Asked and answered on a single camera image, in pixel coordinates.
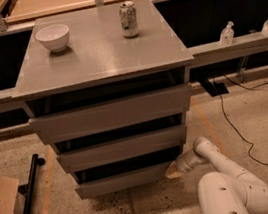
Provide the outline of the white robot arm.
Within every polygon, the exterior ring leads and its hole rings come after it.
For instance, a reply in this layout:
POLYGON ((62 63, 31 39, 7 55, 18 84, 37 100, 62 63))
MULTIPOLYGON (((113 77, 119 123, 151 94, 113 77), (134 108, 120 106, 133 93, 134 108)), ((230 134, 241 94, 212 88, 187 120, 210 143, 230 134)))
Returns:
POLYGON ((209 163, 216 171, 204 175, 197 186, 202 214, 268 214, 268 184, 229 159, 206 137, 180 154, 166 170, 171 179, 209 163))

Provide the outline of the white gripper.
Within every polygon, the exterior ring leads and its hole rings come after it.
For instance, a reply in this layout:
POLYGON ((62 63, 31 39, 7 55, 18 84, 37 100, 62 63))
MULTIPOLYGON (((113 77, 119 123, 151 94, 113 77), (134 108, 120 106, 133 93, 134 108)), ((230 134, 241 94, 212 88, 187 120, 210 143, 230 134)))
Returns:
POLYGON ((176 161, 173 161, 166 170, 165 177, 175 179, 182 176, 182 173, 190 172, 194 167, 204 164, 206 159, 193 150, 180 154, 176 161))

